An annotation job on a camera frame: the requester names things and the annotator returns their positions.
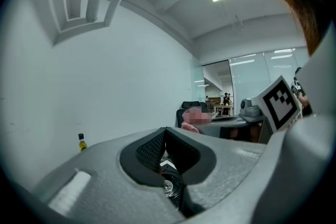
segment table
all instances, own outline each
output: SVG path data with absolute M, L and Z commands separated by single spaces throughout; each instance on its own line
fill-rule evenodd
M 215 116 L 217 115 L 217 111 L 219 108 L 222 109 L 229 109 L 229 116 L 233 116 L 232 110 L 233 110 L 233 105 L 215 105 L 214 109 L 215 109 Z

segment black and white pattern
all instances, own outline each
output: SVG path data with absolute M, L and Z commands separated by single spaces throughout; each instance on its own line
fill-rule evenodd
M 281 80 L 263 97 L 276 129 L 280 129 L 296 112 L 297 103 L 286 84 Z

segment desk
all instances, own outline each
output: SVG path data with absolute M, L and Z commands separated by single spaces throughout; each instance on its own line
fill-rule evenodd
M 229 109 L 229 116 L 233 116 L 233 113 L 232 113 L 233 106 L 232 105 L 215 105 L 214 106 L 215 116 L 217 115 L 217 111 L 218 111 L 219 108 Z

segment small bottle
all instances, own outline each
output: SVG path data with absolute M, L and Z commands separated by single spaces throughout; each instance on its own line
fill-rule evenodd
M 88 147 L 87 145 L 86 145 L 86 143 L 84 142 L 84 140 L 82 140 L 82 139 L 84 139 L 84 134 L 78 134 L 78 138 L 79 138 L 79 149 L 80 149 L 80 151 L 83 151 L 83 150 L 86 150 L 86 148 Z

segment pink object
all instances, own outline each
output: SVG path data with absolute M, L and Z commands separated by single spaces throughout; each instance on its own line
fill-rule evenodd
M 210 113 L 202 112 L 202 108 L 200 106 L 195 106 L 186 110 L 182 117 L 184 122 L 182 123 L 181 128 L 198 134 L 200 133 L 199 130 L 193 125 L 202 125 L 211 122 Z

